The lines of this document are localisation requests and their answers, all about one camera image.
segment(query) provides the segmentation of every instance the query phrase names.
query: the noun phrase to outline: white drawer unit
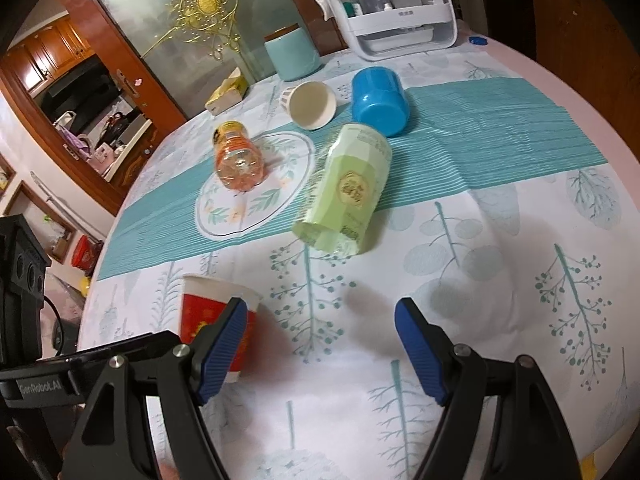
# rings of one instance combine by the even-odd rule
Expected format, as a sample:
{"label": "white drawer unit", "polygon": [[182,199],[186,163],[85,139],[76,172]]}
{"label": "white drawer unit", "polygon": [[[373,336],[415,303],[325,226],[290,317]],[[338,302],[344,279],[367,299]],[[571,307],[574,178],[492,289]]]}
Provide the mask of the white drawer unit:
{"label": "white drawer unit", "polygon": [[[376,61],[451,46],[458,36],[451,0],[328,0],[344,40]],[[351,6],[361,15],[349,16]]]}

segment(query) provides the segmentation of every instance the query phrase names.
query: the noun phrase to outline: glass door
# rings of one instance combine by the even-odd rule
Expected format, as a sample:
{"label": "glass door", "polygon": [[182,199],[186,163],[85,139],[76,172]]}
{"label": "glass door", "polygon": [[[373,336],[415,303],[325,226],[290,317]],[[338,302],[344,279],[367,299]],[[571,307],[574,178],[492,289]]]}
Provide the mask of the glass door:
{"label": "glass door", "polygon": [[[293,23],[305,27],[293,0],[98,1],[187,118],[204,110],[234,67],[250,82],[272,75],[264,37]],[[234,46],[232,22],[238,52],[225,46]]]}

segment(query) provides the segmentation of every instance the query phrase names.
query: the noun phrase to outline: tissue box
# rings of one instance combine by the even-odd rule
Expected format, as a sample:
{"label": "tissue box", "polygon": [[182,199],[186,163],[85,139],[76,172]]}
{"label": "tissue box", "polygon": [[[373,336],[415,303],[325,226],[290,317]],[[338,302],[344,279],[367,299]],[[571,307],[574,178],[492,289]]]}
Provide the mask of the tissue box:
{"label": "tissue box", "polygon": [[205,104],[205,108],[214,115],[221,114],[242,101],[248,88],[249,83],[240,69],[236,67],[231,75],[222,82],[222,85],[213,92]]}

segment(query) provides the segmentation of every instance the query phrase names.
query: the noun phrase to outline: paper cup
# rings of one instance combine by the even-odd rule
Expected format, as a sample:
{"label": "paper cup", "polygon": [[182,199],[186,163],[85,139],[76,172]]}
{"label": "paper cup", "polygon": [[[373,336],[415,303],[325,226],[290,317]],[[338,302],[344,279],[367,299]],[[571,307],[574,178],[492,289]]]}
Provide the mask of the paper cup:
{"label": "paper cup", "polygon": [[190,343],[203,326],[215,322],[231,298],[243,300],[246,303],[248,315],[242,341],[238,346],[229,372],[226,374],[225,382],[227,383],[238,380],[247,344],[254,327],[260,296],[250,288],[235,283],[198,274],[184,275],[182,317],[180,319],[180,339],[183,343]]}
{"label": "paper cup", "polygon": [[280,104],[305,130],[317,130],[327,124],[337,108],[334,91],[319,81],[290,86],[280,96]]}

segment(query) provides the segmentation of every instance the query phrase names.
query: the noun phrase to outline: orange juice bottle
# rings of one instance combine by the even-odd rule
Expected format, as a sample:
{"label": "orange juice bottle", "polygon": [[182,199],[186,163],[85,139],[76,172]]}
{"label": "orange juice bottle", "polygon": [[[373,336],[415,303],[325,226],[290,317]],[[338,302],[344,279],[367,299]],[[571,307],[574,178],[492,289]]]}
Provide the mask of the orange juice bottle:
{"label": "orange juice bottle", "polygon": [[213,133],[213,150],[216,172],[229,189],[249,191],[267,176],[262,153],[237,121],[227,121],[217,127]]}

